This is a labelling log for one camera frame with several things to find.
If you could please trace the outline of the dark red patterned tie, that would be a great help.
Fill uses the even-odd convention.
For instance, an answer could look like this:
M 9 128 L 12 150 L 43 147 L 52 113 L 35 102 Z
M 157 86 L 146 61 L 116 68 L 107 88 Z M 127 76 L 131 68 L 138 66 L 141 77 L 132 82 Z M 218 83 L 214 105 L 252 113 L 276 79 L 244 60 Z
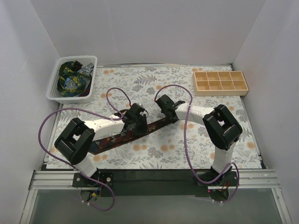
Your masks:
M 128 144 L 132 141 L 135 141 L 151 133 L 154 133 L 155 131 L 169 125 L 170 123 L 171 121 L 169 119 L 163 118 L 147 124 L 148 131 L 145 133 L 142 133 L 141 130 L 134 128 L 132 130 L 127 130 L 125 132 L 110 137 L 106 137 L 100 140 L 95 140 L 92 142 L 88 152 L 92 153 L 93 155 L 100 154 L 112 148 L 116 148 L 121 145 Z

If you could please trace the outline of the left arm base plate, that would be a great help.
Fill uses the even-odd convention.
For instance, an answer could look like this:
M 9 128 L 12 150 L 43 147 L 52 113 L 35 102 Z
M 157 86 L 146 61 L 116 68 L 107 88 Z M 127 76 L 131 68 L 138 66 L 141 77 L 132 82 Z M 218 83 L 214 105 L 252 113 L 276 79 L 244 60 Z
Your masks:
M 114 181 L 114 174 L 111 172 L 97 171 L 95 174 L 93 174 L 91 176 L 91 178 L 93 178 L 99 182 L 102 182 L 109 187 L 112 187 L 113 181 Z M 94 182 L 92 180 L 89 180 L 88 178 L 84 177 L 80 173 L 74 174 L 72 187 L 83 188 L 83 187 L 99 187 L 99 186 L 100 186 L 100 184 L 98 184 L 97 182 Z

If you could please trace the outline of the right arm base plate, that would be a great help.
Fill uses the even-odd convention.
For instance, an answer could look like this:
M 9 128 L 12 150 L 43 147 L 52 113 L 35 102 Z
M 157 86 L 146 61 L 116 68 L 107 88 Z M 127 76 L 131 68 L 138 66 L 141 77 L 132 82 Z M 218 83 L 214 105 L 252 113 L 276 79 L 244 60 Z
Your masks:
M 211 171 L 206 172 L 197 172 L 198 178 L 204 182 L 210 182 L 211 180 L 217 177 L 218 173 L 212 173 Z M 199 187 L 201 186 L 215 186 L 215 187 L 227 187 L 227 186 L 236 186 L 238 183 L 238 177 L 235 171 L 223 174 L 219 179 L 210 184 L 203 184 L 198 181 L 196 177 L 193 178 L 194 183 Z

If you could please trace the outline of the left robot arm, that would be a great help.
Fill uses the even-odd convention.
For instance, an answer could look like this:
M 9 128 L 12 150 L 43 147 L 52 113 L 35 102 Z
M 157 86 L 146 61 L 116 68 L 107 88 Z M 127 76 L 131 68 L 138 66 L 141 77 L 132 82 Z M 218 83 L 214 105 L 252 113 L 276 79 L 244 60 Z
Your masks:
M 62 131 L 54 143 L 55 148 L 83 173 L 83 181 L 90 187 L 99 183 L 96 166 L 88 158 L 90 149 L 99 149 L 100 140 L 103 147 L 126 144 L 131 140 L 149 133 L 147 127 L 148 112 L 141 105 L 134 103 L 129 110 L 108 119 L 82 121 L 74 118 Z

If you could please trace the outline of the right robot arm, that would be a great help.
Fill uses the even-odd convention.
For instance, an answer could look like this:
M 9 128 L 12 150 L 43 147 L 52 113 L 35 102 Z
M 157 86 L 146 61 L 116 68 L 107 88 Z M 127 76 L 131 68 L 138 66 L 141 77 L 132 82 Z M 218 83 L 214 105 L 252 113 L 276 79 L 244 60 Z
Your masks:
M 191 105 L 185 101 L 173 102 L 167 95 L 155 98 L 155 102 L 160 107 L 161 112 L 170 119 L 171 122 L 184 120 L 205 126 L 211 142 L 214 144 L 214 161 L 211 166 L 211 178 L 201 179 L 192 167 L 186 140 L 186 130 L 184 133 L 184 147 L 186 159 L 194 177 L 201 184 L 222 185 L 228 180 L 228 172 L 231 170 L 232 152 L 236 142 L 242 133 L 242 127 L 234 118 L 225 105 L 218 105 L 215 108 Z

